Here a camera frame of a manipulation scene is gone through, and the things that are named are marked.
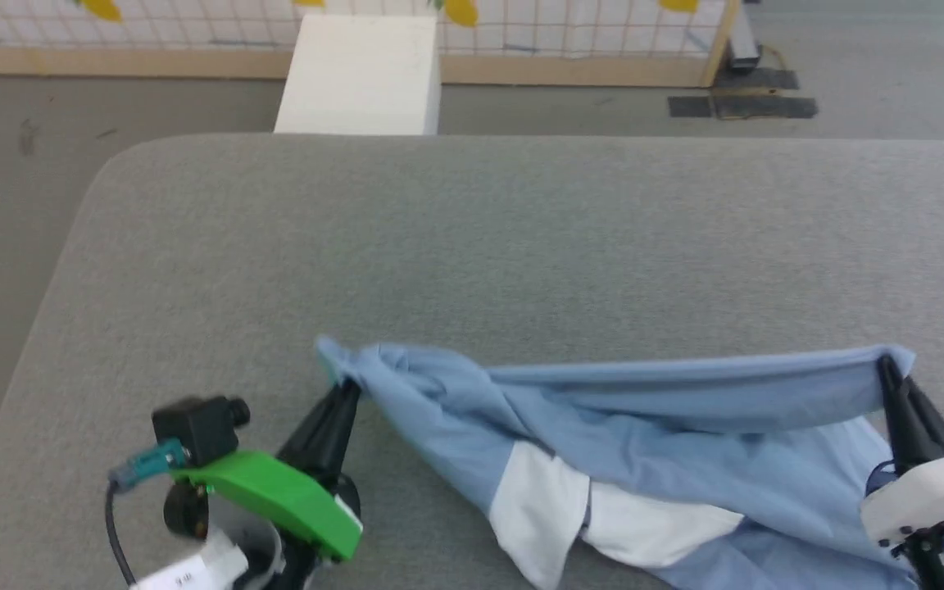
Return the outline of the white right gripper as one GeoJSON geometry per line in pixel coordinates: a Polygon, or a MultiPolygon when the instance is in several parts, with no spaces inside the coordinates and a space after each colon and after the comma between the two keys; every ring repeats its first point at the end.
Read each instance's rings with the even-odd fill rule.
{"type": "Polygon", "coordinates": [[[877,370],[894,464],[869,476],[863,527],[910,564],[920,589],[944,589],[944,417],[894,358],[880,358],[877,370]]]}

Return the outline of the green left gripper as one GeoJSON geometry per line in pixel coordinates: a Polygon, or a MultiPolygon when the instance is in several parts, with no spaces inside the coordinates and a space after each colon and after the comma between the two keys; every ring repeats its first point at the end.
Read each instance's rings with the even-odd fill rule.
{"type": "Polygon", "coordinates": [[[357,386],[334,385],[276,458],[236,451],[173,471],[165,526],[200,542],[205,565],[184,572],[179,589],[307,589],[319,569],[355,556],[357,507],[309,474],[341,474],[361,396],[357,386]]]}

